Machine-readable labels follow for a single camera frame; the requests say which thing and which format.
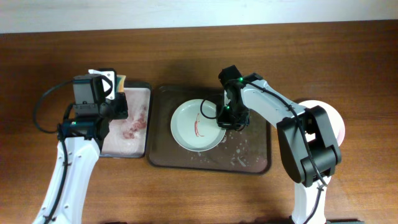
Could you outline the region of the green and yellow sponge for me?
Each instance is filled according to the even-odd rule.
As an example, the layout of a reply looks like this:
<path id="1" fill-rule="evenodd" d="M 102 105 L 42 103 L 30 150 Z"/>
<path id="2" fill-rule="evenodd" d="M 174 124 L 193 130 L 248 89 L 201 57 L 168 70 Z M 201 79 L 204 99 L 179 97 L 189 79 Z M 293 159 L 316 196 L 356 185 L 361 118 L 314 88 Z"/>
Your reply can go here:
<path id="1" fill-rule="evenodd" d="M 124 82 L 126 80 L 125 75 L 117 75 L 117 85 L 116 85 L 116 92 L 121 93 L 124 92 Z"/>

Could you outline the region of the pale green plate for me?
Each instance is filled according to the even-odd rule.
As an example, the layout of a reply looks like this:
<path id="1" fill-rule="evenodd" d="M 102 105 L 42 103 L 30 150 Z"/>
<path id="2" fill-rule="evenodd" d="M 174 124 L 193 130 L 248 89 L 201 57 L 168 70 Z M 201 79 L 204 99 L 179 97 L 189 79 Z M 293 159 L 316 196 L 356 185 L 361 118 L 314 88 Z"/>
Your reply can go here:
<path id="1" fill-rule="evenodd" d="M 202 99 L 188 100 L 173 113 L 170 129 L 175 141 L 193 152 L 208 151 L 216 147 L 224 138 L 226 130 L 218 126 L 215 119 L 216 105 Z"/>

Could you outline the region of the pink plate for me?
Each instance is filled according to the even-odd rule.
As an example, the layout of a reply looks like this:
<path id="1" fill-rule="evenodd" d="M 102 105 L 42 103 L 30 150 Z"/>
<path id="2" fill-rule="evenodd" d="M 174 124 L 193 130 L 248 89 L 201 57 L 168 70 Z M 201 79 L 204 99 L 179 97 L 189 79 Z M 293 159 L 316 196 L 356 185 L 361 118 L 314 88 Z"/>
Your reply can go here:
<path id="1" fill-rule="evenodd" d="M 305 106 L 307 108 L 321 106 L 323 109 L 325 109 L 325 111 L 330 119 L 338 146 L 342 145 L 344 138 L 345 138 L 346 128 L 345 128 L 345 124 L 344 124 L 342 116 L 339 114 L 339 112 L 336 109 L 334 109 L 334 107 L 332 107 L 331 105 L 329 105 L 325 102 L 318 101 L 318 100 L 302 101 L 299 103 L 299 105 Z"/>

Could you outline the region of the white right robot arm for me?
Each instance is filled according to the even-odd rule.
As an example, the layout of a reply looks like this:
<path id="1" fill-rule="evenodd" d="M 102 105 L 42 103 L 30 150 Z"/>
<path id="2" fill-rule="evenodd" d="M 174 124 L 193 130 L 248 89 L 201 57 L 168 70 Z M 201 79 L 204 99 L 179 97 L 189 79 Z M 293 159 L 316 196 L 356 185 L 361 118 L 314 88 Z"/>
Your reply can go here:
<path id="1" fill-rule="evenodd" d="M 295 183 L 292 223 L 326 223 L 326 190 L 342 156 L 327 112 L 307 108 L 275 91 L 260 75 L 242 76 L 236 66 L 222 69 L 218 79 L 224 102 L 216 122 L 223 129 L 240 131 L 255 111 L 277 130 L 280 156 Z"/>

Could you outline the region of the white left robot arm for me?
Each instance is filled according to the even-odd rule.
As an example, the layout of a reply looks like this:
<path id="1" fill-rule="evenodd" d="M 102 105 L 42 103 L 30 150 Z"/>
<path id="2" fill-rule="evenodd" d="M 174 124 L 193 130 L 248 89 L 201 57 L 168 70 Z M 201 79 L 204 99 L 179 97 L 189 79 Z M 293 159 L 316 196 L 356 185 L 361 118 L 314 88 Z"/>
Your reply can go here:
<path id="1" fill-rule="evenodd" d="M 128 117 L 123 78 L 114 69 L 91 69 L 65 82 L 69 83 L 75 100 L 53 131 L 57 161 L 35 223 L 81 223 L 90 176 L 109 124 Z"/>

